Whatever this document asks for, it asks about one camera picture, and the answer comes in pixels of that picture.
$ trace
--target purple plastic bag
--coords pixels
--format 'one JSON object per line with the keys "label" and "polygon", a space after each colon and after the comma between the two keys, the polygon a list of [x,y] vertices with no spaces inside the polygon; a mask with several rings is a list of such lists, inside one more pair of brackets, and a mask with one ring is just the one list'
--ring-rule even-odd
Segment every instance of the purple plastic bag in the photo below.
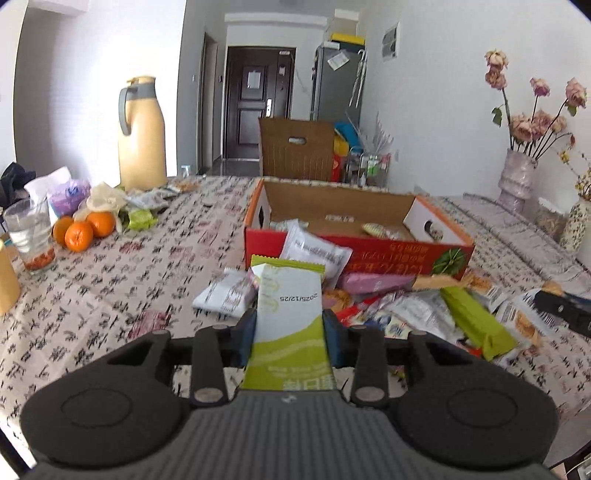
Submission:
{"label": "purple plastic bag", "polygon": [[70,180],[58,185],[47,194],[49,205],[58,217],[72,216],[82,201],[90,196],[90,183],[87,180]]}

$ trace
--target paper note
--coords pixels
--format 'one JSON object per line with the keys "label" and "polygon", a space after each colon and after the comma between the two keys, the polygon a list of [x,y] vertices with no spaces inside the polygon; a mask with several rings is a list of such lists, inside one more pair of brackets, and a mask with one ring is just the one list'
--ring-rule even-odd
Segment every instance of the paper note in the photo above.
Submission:
{"label": "paper note", "polygon": [[328,59],[330,68],[338,70],[349,61],[349,57],[344,51],[340,51],[334,57]]}

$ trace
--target table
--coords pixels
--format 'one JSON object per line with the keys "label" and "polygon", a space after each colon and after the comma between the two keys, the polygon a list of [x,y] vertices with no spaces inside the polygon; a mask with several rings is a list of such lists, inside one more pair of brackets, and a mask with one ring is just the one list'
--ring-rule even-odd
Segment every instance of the table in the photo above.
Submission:
{"label": "table", "polygon": [[[215,323],[235,322],[191,304],[214,273],[243,267],[242,222],[256,183],[200,179],[198,191],[176,199],[149,231],[114,234],[84,254],[57,248],[57,262],[39,276],[25,273],[16,261],[23,293],[0,326],[4,430],[20,439],[20,410],[37,389],[151,330],[167,328],[173,337],[185,337]],[[477,196],[431,201],[474,238],[470,265],[507,292],[552,278],[591,297],[591,274],[522,217]],[[524,352],[509,371],[548,392],[563,424],[579,419],[591,401],[591,342],[569,330],[536,355]],[[188,373],[179,368],[174,378],[174,389],[183,396],[189,393]],[[350,371],[338,372],[337,384],[349,376]],[[241,372],[229,371],[227,378],[231,394]],[[394,381],[392,393],[401,394],[400,387]]]}

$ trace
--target floor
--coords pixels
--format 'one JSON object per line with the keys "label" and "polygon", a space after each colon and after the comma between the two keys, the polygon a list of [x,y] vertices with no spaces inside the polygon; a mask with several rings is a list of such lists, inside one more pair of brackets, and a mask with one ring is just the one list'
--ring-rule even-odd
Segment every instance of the floor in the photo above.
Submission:
{"label": "floor", "polygon": [[234,177],[258,177],[260,175],[258,160],[222,160],[216,159],[213,162],[209,175],[228,175]]}

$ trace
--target pink rose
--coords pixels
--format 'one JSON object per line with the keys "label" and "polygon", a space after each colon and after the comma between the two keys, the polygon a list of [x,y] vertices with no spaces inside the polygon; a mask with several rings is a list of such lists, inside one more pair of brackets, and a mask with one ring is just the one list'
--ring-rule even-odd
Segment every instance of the pink rose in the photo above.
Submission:
{"label": "pink rose", "polygon": [[550,96],[550,87],[544,79],[531,79],[530,85],[534,89],[536,97]]}
{"label": "pink rose", "polygon": [[484,58],[491,69],[498,70],[499,72],[505,67],[509,66],[507,55],[505,55],[505,52],[501,50],[491,50],[486,52]]}
{"label": "pink rose", "polygon": [[531,121],[534,140],[539,140],[545,135],[550,128],[552,120],[554,120],[554,117],[543,110],[539,110],[535,113]]}
{"label": "pink rose", "polygon": [[502,90],[507,86],[507,79],[499,70],[495,70],[491,67],[488,73],[484,76],[486,82],[497,90]]}
{"label": "pink rose", "polygon": [[531,119],[526,115],[511,117],[511,134],[517,140],[517,143],[529,143],[534,138],[533,125]]}
{"label": "pink rose", "polygon": [[572,79],[566,84],[566,102],[575,108],[587,106],[587,89],[577,79]]}
{"label": "pink rose", "polygon": [[552,131],[555,134],[559,134],[562,130],[566,128],[566,118],[560,115],[552,124]]}

